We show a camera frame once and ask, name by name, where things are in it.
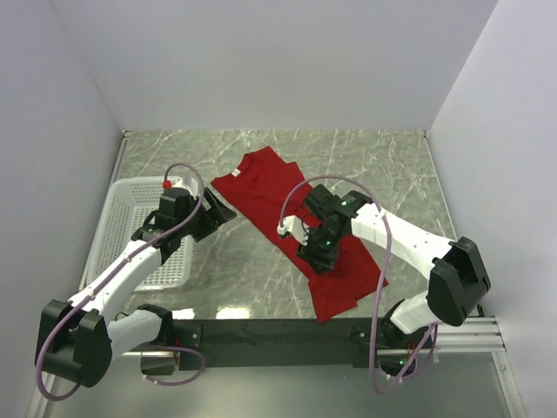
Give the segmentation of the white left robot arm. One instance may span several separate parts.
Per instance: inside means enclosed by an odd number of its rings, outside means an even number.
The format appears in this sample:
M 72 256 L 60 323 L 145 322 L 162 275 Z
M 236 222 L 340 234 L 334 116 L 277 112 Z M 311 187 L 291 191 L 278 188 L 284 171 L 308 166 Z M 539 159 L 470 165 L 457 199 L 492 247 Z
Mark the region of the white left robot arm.
M 169 310 L 146 304 L 118 320 L 119 308 L 184 239 L 199 242 L 235 216 L 209 189 L 199 197 L 182 187 L 165 190 L 158 208 L 106 270 L 67 301 L 52 300 L 44 307 L 37 337 L 36 378 L 49 373 L 91 388 L 120 354 L 144 344 L 156 350 L 171 347 L 175 336 Z

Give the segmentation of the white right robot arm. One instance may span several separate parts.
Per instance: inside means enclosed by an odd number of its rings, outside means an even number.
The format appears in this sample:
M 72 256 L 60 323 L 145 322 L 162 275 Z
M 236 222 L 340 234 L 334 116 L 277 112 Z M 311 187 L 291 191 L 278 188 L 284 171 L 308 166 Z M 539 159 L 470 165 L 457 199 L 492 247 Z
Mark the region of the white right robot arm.
M 428 282 L 426 291 L 397 302 L 377 324 L 379 349 L 408 347 L 435 324 L 461 326 L 491 288 L 474 241 L 429 233 L 381 208 L 370 196 L 350 191 L 340 197 L 323 185 L 305 196 L 317 220 L 282 218 L 277 231 L 298 243 L 296 255 L 317 275 L 353 279 L 363 273 L 367 241 L 412 266 Z

